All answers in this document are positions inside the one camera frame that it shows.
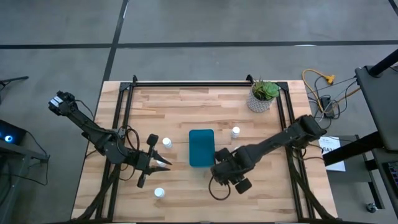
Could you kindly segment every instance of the gray floor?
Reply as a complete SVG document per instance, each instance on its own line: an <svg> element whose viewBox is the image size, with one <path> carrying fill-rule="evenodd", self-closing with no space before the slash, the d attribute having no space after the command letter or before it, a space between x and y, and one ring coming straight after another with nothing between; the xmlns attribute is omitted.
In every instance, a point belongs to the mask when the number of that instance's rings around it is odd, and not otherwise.
<svg viewBox="0 0 398 224"><path fill-rule="evenodd" d="M122 0L1 1L0 44L111 43ZM138 0L128 5L120 43L184 41L394 40L398 17L387 0L352 1L176 1ZM230 47L119 49L110 80L241 80L247 74L269 80L301 79L315 68L354 76L354 69L374 64L396 45L332 47ZM31 131L51 154L49 184L25 182L14 223L68 220L87 141L80 130L47 109L58 90L70 91L96 108L109 49L0 50L0 78L28 75L3 92L0 118ZM313 83L316 75L308 74ZM322 93L336 96L349 83ZM321 80L319 86L326 84ZM363 95L348 100L348 109L330 134L364 136L376 128ZM34 144L27 143L34 149ZM32 169L43 179L44 168ZM339 217L344 220L396 223L396 216L376 173L385 210L370 214L366 184L331 183Z"/></svg>

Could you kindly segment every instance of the caster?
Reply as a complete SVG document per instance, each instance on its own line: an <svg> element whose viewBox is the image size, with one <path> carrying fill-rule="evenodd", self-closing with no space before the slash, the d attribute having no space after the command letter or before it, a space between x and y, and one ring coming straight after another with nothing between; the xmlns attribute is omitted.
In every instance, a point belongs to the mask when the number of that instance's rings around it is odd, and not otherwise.
<svg viewBox="0 0 398 224"><path fill-rule="evenodd" d="M366 205L366 210L370 213L375 213L377 211L377 207L375 203L369 203Z"/></svg>

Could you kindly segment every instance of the white bottle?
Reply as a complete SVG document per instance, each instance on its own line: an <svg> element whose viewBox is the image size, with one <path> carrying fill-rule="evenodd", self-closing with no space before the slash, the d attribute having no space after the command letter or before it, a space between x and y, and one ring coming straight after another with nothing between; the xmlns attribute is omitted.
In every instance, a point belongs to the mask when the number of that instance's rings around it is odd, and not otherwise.
<svg viewBox="0 0 398 224"><path fill-rule="evenodd" d="M157 165L159 165L160 167L166 166L166 163L164 163L164 162L160 162L160 161L156 161L156 162L157 162Z"/></svg>
<svg viewBox="0 0 398 224"><path fill-rule="evenodd" d="M163 138L163 145L166 149L172 148L172 141L169 138Z"/></svg>
<svg viewBox="0 0 398 224"><path fill-rule="evenodd" d="M158 187L155 189L155 197L160 199L160 198L164 198L164 195L165 195L165 191L163 188Z"/></svg>
<svg viewBox="0 0 398 224"><path fill-rule="evenodd" d="M240 132L241 132L241 129L239 127L234 127L231 131L231 137L237 138Z"/></svg>

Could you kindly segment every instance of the wooden table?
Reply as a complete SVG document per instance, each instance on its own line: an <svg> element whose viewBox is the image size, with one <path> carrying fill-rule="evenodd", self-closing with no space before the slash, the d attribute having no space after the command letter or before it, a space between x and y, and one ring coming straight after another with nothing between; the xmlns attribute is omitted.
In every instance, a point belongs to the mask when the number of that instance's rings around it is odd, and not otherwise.
<svg viewBox="0 0 398 224"><path fill-rule="evenodd" d="M120 82L105 82L98 104L95 122L111 128ZM294 114L311 114L302 81L288 81ZM147 150L150 133L159 135L156 145L159 154L173 165L171 171L158 172L147 177L143 189L137 188L141 172L129 181L120 181L114 221L116 222L277 222L297 221L285 149L277 149L264 156L254 170L248 172L253 187L238 194L234 187L225 201L217 201L208 192L210 169L189 166L188 132L192 129L212 129L216 150L255 144L281 131L276 100L269 111L253 113L246 106L249 87L145 87L135 88L129 124L137 130L141 149ZM284 111L289 124L285 102ZM239 126L241 134L231 139L231 128ZM173 148L165 149L161 139L168 137ZM308 147L307 155L321 156L318 148ZM94 150L92 144L88 152ZM78 217L98 193L103 175L105 157L94 153L86 159L80 179L72 217ZM323 161L305 161L310 188L320 203L337 216ZM129 167L121 172L128 178ZM165 189L165 198L157 200L154 189ZM216 196L228 192L226 187L213 182ZM303 193L300 198L305 211Z"/></svg>

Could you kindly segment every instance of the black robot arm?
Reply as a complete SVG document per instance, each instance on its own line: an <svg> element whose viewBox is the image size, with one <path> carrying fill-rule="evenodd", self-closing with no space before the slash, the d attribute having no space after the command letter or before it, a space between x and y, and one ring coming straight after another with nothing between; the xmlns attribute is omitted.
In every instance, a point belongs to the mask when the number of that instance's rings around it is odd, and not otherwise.
<svg viewBox="0 0 398 224"><path fill-rule="evenodd" d="M305 148L310 141L317 140L324 134L326 131L319 127L311 115L301 116L284 131L259 144L241 146L233 152L227 148L216 152L215 158L219 163L211 168L211 173L217 183L226 185L231 182L242 194L251 187L250 181L243 174L252 170L264 155L281 146Z"/></svg>
<svg viewBox="0 0 398 224"><path fill-rule="evenodd" d="M141 170L142 174L138 181L138 187L144 185L145 176L157 171L170 170L164 167L149 166L151 158L171 165L154 150L158 136L151 134L148 137L148 152L140 151L135 148L125 147L122 141L125 133L124 129L108 130L98 126L93 120L82 113L76 104L75 97L67 92L58 91L56 97L49 102L49 109L56 115L66 116L83 132L82 136L94 144L95 149L103 156L106 156L113 164L125 163L133 166L136 170Z"/></svg>

